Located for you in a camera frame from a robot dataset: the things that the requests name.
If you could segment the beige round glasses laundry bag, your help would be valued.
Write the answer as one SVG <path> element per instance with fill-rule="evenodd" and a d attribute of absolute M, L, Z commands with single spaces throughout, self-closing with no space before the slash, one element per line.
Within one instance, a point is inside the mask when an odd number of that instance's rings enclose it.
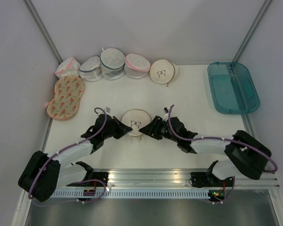
<path fill-rule="evenodd" d="M 151 123 L 151 121 L 152 118 L 150 114 L 143 109 L 128 110 L 121 117 L 121 122 L 132 129 L 128 132 L 128 135 L 140 140 L 143 134 L 139 131 L 139 129 L 145 127 Z"/>

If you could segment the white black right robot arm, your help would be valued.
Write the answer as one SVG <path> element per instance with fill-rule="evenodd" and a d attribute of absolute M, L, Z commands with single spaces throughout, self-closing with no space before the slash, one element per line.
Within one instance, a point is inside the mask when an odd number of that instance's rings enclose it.
<path fill-rule="evenodd" d="M 235 176 L 243 175 L 259 180 L 271 159 L 271 152 L 263 144 L 243 130 L 229 137 L 205 137 L 189 131 L 177 118 L 167 120 L 156 116 L 139 131 L 153 139 L 163 138 L 176 142 L 184 153 L 211 153 L 226 156 L 226 160 L 214 161 L 205 172 L 192 173 L 194 187 L 233 185 Z"/>

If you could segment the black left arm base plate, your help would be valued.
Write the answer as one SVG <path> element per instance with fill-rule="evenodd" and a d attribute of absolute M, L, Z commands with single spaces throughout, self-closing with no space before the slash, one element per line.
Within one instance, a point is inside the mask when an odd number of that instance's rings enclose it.
<path fill-rule="evenodd" d="M 89 187 L 103 187 L 103 184 L 98 181 L 90 181 L 90 180 L 100 180 L 105 185 L 108 183 L 108 172 L 87 172 L 84 181 L 88 180 L 88 182 L 82 183 L 83 186 L 89 186 Z"/>

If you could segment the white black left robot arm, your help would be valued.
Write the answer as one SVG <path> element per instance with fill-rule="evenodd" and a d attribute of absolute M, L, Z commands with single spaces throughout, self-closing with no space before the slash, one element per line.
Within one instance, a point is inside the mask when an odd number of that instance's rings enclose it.
<path fill-rule="evenodd" d="M 77 182 L 89 186 L 93 183 L 93 168 L 80 159 L 99 150 L 106 139 L 120 139 L 132 130 L 115 116 L 100 114 L 76 143 L 55 153 L 33 153 L 18 185 L 29 198 L 40 202 L 48 200 L 60 187 Z"/>

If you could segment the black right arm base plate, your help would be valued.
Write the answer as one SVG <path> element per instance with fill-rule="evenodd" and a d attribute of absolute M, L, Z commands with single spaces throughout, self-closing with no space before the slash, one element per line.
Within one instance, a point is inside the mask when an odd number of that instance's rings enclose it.
<path fill-rule="evenodd" d="M 233 177 L 226 179 L 218 179 L 213 174 L 208 174 L 206 172 L 191 172 L 191 183 L 193 187 L 203 188 L 203 187 L 232 187 Z"/>

